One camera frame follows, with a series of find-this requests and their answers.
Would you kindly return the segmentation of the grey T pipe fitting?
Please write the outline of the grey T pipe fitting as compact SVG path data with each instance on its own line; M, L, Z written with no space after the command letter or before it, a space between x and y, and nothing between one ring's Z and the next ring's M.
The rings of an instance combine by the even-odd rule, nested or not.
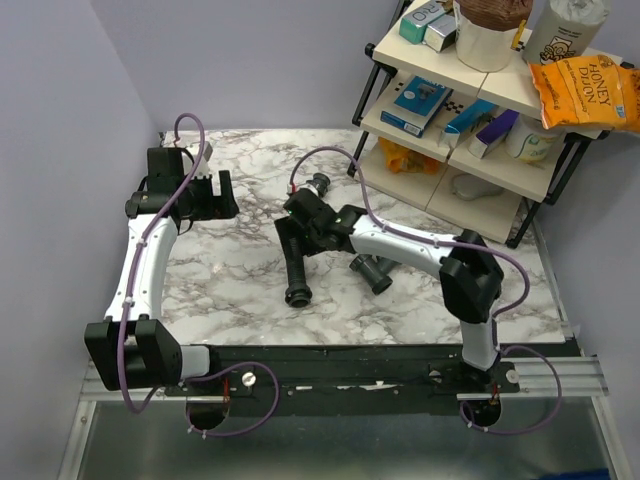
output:
M358 255L352 260L349 268L367 282L374 295L380 295L392 285L393 280L389 273L398 265L398 262L387 258Z

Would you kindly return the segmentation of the clear plastic pipe fitting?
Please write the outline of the clear plastic pipe fitting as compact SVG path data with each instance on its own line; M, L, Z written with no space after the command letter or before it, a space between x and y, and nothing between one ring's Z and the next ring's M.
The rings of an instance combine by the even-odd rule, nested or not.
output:
M312 178L306 181L306 185L316 192L319 198L324 198L329 190L331 180L322 173L314 173Z

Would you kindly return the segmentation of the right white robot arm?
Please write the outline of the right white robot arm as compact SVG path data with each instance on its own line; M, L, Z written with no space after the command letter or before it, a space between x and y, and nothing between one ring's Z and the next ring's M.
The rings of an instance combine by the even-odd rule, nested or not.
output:
M461 326L462 384L480 392L494 383L498 341L491 310L501 294L504 272L479 234L419 231L385 223L353 205L336 211L309 189L290 195L284 209L287 215L276 220L275 227L293 264L338 251L383 257L438 279L444 305Z

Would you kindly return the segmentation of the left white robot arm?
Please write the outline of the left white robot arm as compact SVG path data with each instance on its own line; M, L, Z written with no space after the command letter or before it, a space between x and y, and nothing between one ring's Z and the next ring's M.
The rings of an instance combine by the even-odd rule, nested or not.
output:
M128 245L115 295L105 317L87 325L84 342L104 387L117 391L176 386L187 380L201 395L222 380L210 349L181 345L160 321L171 250L183 222L229 220L239 208L229 171L212 182L205 162L186 172L184 148L147 151L147 175L125 204Z

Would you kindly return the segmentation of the orange snack bag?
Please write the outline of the orange snack bag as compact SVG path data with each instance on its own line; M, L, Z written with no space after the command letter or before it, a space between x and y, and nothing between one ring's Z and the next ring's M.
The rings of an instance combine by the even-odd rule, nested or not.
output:
M386 167L394 174L423 173L435 175L439 172L440 162L438 160L382 137L379 137L377 142L385 157Z

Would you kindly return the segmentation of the blue product box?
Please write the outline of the blue product box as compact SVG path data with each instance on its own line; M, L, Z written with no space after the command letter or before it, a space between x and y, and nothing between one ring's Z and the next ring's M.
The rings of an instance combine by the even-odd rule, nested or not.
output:
M449 87L411 76L393 90L393 102L382 109L380 120L421 138L452 93Z

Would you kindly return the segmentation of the blue white carton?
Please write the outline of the blue white carton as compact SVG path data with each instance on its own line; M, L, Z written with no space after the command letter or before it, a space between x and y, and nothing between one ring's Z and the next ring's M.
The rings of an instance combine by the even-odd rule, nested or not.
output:
M494 103L482 99L475 100L447 123L440 135L439 145L447 147L449 150L455 149L461 137L475 128L495 108Z

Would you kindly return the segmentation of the cream tiered shelf rack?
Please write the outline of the cream tiered shelf rack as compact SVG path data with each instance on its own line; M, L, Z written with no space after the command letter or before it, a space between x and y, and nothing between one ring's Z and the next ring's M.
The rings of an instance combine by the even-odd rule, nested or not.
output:
M388 33L367 44L374 63L352 122L416 155L442 163L433 177L393 175L382 148L362 158L369 186L462 228L517 247L539 208L562 194L590 144L606 130L543 129L539 94L519 28L508 64L484 73L454 47L412 44L401 19L421 7L398 2Z

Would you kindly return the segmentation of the purple white carton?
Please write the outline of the purple white carton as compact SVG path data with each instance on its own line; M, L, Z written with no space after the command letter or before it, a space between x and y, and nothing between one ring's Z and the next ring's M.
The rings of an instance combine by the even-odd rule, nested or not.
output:
M514 110L505 110L498 115L472 138L469 153L479 159L487 156L506 138L518 117L519 113Z

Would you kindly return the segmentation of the teal green box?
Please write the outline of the teal green box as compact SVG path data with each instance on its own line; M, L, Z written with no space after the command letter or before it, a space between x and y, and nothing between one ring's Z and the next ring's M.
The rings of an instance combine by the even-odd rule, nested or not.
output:
M399 35L411 44L421 44L429 24L446 14L438 1L426 1L400 19Z

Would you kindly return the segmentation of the silver small box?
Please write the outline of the silver small box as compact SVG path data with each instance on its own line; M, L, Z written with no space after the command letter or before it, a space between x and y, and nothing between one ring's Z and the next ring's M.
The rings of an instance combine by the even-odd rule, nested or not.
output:
M436 52L442 52L455 43L456 32L455 18L445 14L427 26L423 43Z

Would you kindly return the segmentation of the white round container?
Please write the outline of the white round container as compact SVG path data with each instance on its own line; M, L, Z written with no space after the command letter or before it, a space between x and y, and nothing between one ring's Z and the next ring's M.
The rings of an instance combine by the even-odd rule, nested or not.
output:
M505 150L516 160L540 161L563 134L561 127L546 129L540 120L520 114L505 138Z

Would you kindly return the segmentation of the orange honey dijon chip bag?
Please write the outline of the orange honey dijon chip bag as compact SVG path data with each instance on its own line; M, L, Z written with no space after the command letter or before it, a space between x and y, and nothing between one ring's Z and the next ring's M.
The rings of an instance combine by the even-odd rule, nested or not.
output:
M639 70L607 55L531 64L532 82L546 129L589 127L639 132Z

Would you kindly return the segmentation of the grey cylindrical canister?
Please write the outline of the grey cylindrical canister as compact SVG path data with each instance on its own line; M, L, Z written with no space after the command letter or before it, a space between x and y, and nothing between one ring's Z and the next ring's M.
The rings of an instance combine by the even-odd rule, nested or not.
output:
M607 0L550 0L525 44L523 59L547 65L582 55L611 12Z

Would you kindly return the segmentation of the aluminium frame rail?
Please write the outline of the aluminium frame rail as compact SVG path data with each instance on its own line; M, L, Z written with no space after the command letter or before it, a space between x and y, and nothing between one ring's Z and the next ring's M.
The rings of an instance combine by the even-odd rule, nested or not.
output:
M505 380L497 387L498 393L456 393L458 401L490 401L498 399L514 398L555 398L558 395L558 381L562 398L571 397L601 397L608 395L608 386L604 374L596 357L557 357L550 358L556 374L539 358L513 358L513 366L508 367ZM296 393L344 393L344 392L385 392L400 394L401 387L409 386L408 383L385 383L376 380L374 384L367 385L335 385L312 386L294 385L285 386L284 380L279 380L281 397L292 397ZM213 403L222 401L222 394L197 393L189 390L191 387L160 388L154 393L156 400L185 399L191 402ZM98 378L97 370L90 365L85 376L80 393L81 401L119 402L122 400L120 392L107 391Z

